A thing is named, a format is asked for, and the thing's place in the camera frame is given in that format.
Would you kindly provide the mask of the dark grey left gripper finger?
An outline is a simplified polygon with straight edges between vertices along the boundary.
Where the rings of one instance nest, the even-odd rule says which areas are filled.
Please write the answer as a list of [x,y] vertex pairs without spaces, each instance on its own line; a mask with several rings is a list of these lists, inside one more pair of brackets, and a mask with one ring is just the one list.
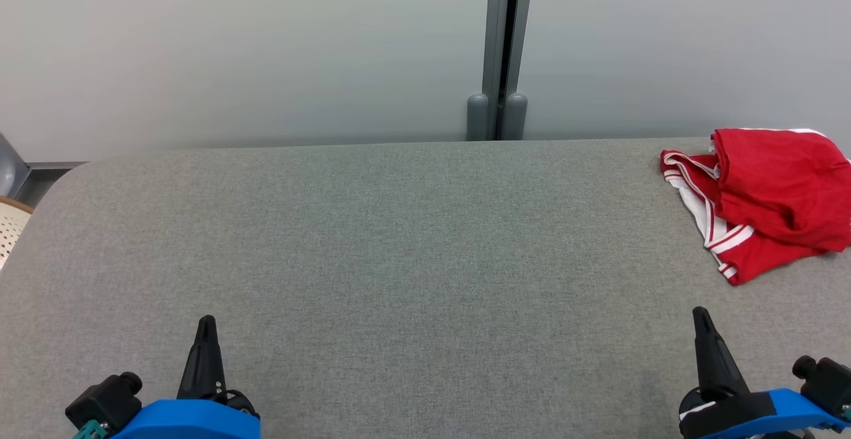
[[204,315],[198,322],[176,398],[226,400],[224,363],[213,315]]

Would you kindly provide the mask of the grey vertical frame post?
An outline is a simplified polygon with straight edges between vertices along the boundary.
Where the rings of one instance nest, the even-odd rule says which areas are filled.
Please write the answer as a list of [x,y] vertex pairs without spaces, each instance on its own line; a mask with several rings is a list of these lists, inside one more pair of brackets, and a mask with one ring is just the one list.
[[530,0],[487,0],[481,94],[490,102],[490,139],[501,141],[502,109],[508,94],[519,93]]

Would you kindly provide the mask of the beige perforated laundry basket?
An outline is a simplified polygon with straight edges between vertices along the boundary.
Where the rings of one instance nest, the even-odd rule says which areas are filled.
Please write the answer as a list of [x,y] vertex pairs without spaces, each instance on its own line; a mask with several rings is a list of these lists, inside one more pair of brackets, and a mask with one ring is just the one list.
[[9,260],[33,212],[30,206],[0,196],[0,271]]

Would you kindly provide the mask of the red shorts with white stripe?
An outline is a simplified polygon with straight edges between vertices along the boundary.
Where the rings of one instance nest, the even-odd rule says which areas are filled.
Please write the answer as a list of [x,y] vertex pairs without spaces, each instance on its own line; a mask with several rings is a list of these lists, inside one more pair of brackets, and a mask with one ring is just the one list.
[[772,239],[851,245],[851,160],[813,130],[723,128],[711,136],[721,217]]

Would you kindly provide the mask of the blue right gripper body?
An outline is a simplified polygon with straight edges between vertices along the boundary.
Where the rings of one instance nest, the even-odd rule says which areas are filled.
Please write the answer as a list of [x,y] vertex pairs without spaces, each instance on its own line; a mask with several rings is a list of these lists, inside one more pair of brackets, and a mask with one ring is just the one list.
[[811,429],[842,432],[845,418],[830,414],[789,388],[745,394],[716,394],[696,403],[690,392],[681,403],[683,439],[748,439]]

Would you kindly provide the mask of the grey cylindrical post foot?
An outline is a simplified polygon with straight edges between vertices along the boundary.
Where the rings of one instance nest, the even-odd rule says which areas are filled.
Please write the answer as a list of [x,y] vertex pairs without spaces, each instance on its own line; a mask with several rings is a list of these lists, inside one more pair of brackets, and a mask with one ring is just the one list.
[[490,139],[490,102],[486,94],[472,94],[466,100],[465,141],[479,142]]
[[528,99],[525,94],[513,93],[505,97],[502,109],[501,140],[523,141]]

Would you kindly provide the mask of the red Bulls basketball jersey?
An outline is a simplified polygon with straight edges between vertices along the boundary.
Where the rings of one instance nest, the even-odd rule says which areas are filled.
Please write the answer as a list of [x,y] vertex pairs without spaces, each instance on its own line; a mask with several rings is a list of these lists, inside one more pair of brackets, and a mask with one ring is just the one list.
[[666,149],[660,154],[660,170],[680,194],[705,250],[717,261],[720,274],[729,284],[742,285],[776,267],[826,254],[817,248],[785,244],[750,225],[721,218],[720,168],[715,155],[687,155]]

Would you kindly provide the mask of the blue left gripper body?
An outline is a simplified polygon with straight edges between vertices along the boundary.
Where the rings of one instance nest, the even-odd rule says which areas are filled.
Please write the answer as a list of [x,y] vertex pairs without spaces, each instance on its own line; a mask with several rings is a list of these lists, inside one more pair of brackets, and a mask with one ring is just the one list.
[[261,439],[259,415],[239,390],[148,406],[121,393],[109,399],[109,414],[119,419],[112,439]]

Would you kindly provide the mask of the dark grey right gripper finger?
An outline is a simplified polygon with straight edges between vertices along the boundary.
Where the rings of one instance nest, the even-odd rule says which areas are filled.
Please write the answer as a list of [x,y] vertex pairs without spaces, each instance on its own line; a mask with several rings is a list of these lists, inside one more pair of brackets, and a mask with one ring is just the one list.
[[750,388],[743,378],[727,344],[704,307],[692,311],[694,352],[698,372],[698,395],[704,402],[747,394]]

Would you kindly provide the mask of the grey fabric cushioned platform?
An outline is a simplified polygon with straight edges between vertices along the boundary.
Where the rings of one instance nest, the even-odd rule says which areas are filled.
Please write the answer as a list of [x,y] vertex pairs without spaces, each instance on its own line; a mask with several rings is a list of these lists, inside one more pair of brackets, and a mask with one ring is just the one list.
[[851,366],[851,251],[732,287],[663,179],[708,140],[187,149],[82,164],[0,270],[0,439],[111,374],[176,395],[200,317],[263,435],[679,439],[692,309],[751,390]]

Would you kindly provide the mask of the grey metal tube frame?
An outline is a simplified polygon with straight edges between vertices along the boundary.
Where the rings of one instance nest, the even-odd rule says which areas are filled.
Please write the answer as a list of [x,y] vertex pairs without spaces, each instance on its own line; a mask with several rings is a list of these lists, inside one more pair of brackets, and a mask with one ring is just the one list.
[[47,191],[81,162],[27,163],[0,133],[0,197],[35,208]]

